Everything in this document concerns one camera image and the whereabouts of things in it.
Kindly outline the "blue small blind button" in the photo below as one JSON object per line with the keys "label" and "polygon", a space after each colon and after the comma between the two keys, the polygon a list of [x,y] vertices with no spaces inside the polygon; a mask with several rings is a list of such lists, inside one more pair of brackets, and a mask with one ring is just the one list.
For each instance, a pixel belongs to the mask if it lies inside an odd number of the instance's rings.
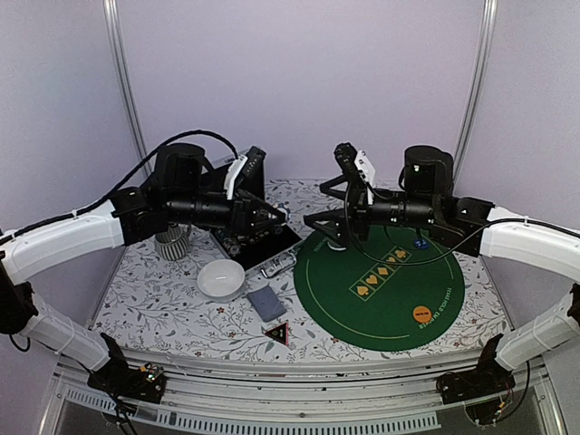
{"label": "blue small blind button", "polygon": [[429,242],[424,238],[415,239],[413,245],[419,250],[427,250],[430,247]]}

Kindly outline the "orange big blind button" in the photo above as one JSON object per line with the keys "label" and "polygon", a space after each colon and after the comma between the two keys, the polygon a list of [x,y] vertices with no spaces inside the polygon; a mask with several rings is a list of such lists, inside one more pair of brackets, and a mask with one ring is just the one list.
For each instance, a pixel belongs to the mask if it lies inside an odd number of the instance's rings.
{"label": "orange big blind button", "polygon": [[416,306],[412,311],[412,316],[419,324],[428,324],[432,320],[431,310],[424,305]]}

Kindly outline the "clear acrylic dealer button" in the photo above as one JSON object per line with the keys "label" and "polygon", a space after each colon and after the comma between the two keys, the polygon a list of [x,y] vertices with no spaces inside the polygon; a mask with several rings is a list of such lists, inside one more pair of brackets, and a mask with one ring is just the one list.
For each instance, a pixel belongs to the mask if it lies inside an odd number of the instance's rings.
{"label": "clear acrylic dealer button", "polygon": [[346,249],[345,246],[335,244],[334,242],[328,242],[327,246],[334,251],[344,251]]}

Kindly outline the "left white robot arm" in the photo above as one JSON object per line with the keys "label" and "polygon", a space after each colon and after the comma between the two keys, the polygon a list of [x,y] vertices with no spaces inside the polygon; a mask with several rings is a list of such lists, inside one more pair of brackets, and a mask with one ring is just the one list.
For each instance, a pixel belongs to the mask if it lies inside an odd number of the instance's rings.
{"label": "left white robot arm", "polygon": [[224,228],[252,236],[285,223],[282,211],[240,186],[261,168],[261,149],[235,152],[225,177],[205,184],[202,178],[215,170],[203,148],[185,141],[192,136],[235,148],[210,130],[181,132],[148,154],[155,168],[140,186],[128,188],[120,181],[88,206],[1,236],[2,334],[20,334],[74,359],[116,393],[134,386],[137,370],[129,367],[120,346],[46,304],[30,279],[92,252],[136,244],[172,225]]}

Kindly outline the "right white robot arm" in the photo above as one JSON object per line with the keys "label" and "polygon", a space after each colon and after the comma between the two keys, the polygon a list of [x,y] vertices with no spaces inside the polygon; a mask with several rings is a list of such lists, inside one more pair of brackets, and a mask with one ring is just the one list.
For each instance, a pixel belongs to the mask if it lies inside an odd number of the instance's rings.
{"label": "right white robot arm", "polygon": [[312,229],[295,268],[307,313],[337,339],[374,351],[421,347],[458,318],[467,283],[459,255],[515,260],[579,277],[577,231],[453,194],[453,159],[405,150],[400,189],[372,184],[364,152],[334,151],[341,174],[320,190],[338,208],[304,218]]}

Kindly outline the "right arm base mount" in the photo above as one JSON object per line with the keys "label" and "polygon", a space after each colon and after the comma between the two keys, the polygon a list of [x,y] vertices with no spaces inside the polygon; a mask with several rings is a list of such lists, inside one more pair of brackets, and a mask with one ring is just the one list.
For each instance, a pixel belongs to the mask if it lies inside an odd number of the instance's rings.
{"label": "right arm base mount", "polygon": [[[512,372],[496,362],[479,362],[474,369],[462,372],[446,372],[436,380],[436,390],[444,404],[469,401],[491,394],[511,395],[516,386]],[[496,423],[507,407],[506,399],[496,398],[480,404],[469,405],[466,413],[479,426]]]}

